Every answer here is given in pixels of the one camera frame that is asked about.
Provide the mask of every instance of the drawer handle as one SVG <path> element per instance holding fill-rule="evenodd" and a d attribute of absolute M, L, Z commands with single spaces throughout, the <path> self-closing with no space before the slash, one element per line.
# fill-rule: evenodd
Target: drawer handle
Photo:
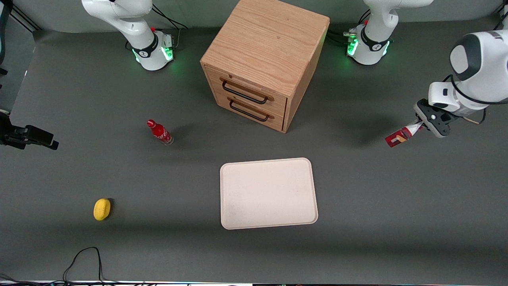
<path fill-rule="evenodd" d="M 249 117 L 252 117 L 252 118 L 254 118 L 254 119 L 258 120 L 258 121 L 261 121 L 261 122 L 265 122 L 265 121 L 267 121 L 267 120 L 268 120 L 268 118 L 269 118 L 269 116 L 268 116 L 268 115 L 267 115 L 265 118 L 261 118 L 261 117 L 257 117 L 257 116 L 255 116 L 255 115 L 252 115 L 252 114 L 250 114 L 250 113 L 248 113 L 248 112 L 246 112 L 246 111 L 243 111 L 243 110 L 241 110 L 241 109 L 239 109 L 239 108 L 237 108 L 237 107 L 234 107 L 234 106 L 233 106 L 233 102 L 234 102 L 233 100 L 231 100 L 231 99 L 229 100 L 229 107 L 231 107 L 231 109 L 232 109 L 232 110 L 236 110 L 236 111 L 238 111 L 239 113 L 243 113 L 243 114 L 245 114 L 245 115 L 247 115 L 247 116 L 249 116 Z"/>
<path fill-rule="evenodd" d="M 265 103 L 266 103 L 266 100 L 268 99 L 268 97 L 266 97 L 266 96 L 265 96 L 265 99 L 264 99 L 263 101 L 259 101 L 259 100 L 257 100 L 257 99 L 254 99 L 254 98 L 250 97 L 250 96 L 247 96 L 247 95 L 245 95 L 245 94 L 239 93 L 238 91 L 234 91 L 234 90 L 232 90 L 232 89 L 230 89 L 230 88 L 227 88 L 227 87 L 226 87 L 226 83 L 228 83 L 228 82 L 224 80 L 224 81 L 223 81 L 223 89 L 224 89 L 225 91 L 230 92 L 230 93 L 232 93 L 232 94 L 234 94 L 234 95 L 238 95 L 238 96 L 240 96 L 240 97 L 243 97 L 243 98 L 245 98 L 245 99 L 247 99 L 247 100 L 250 100 L 250 101 L 252 101 L 252 102 L 255 102 L 255 103 L 257 103 L 257 104 L 265 104 Z"/>

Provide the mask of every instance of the red bottle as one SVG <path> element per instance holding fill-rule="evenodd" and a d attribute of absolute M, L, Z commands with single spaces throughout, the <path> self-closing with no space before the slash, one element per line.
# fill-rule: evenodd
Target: red bottle
<path fill-rule="evenodd" d="M 148 127 L 152 130 L 153 136 L 157 137 L 164 145 L 170 145 L 173 143 L 173 137 L 171 137 L 171 134 L 169 134 L 164 126 L 157 124 L 152 119 L 148 120 L 146 125 L 148 125 Z"/>

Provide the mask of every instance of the wooden drawer unit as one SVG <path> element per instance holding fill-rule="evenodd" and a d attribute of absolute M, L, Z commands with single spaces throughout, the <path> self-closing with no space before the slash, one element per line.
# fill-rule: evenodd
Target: wooden drawer unit
<path fill-rule="evenodd" d="M 286 133 L 329 23 L 277 0 L 240 0 L 200 61 L 217 104 Z"/>

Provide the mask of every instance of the gray wall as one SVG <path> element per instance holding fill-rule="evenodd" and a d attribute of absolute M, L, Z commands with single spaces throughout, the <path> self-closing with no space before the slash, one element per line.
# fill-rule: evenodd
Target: gray wall
<path fill-rule="evenodd" d="M 361 0 L 283 0 L 331 18 L 332 23 L 355 22 L 367 9 Z M 502 0 L 435 0 L 430 6 L 399 11 L 404 22 L 470 20 L 491 14 Z M 222 26 L 238 0 L 153 0 L 168 17 L 187 26 Z M 114 28 L 90 17 L 80 0 L 16 0 L 16 5 L 46 30 L 105 32 Z M 146 16 L 155 27 L 170 25 L 155 13 Z"/>

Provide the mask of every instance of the white tray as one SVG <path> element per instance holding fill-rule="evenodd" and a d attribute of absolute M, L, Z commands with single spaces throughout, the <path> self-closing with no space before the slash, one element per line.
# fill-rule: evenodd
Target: white tray
<path fill-rule="evenodd" d="M 317 207 L 306 158 L 220 168 L 220 221 L 227 230 L 315 223 Z"/>

